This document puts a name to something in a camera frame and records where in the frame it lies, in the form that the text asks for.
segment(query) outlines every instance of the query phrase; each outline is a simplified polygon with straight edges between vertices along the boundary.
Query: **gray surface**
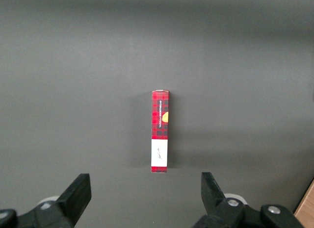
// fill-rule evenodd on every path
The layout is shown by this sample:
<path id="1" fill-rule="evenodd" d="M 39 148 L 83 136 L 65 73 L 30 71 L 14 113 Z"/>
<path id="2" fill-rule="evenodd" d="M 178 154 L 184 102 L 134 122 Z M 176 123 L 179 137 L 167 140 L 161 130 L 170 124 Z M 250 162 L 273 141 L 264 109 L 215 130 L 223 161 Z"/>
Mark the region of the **gray surface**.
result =
<path id="1" fill-rule="evenodd" d="M 314 176 L 313 0 L 1 2 L 1 208 L 22 214 L 89 172 L 78 228 L 188 228 L 203 171 L 253 208 L 296 206 Z"/>

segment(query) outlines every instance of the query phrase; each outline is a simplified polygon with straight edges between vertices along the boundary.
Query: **cardboard box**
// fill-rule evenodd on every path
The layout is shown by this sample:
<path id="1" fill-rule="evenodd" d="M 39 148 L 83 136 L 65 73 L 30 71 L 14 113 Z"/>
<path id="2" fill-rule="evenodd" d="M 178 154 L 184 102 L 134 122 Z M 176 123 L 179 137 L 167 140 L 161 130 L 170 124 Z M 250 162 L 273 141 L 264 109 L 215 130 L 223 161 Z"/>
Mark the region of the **cardboard box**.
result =
<path id="1" fill-rule="evenodd" d="M 167 172 L 169 91 L 152 94 L 152 173 Z"/>

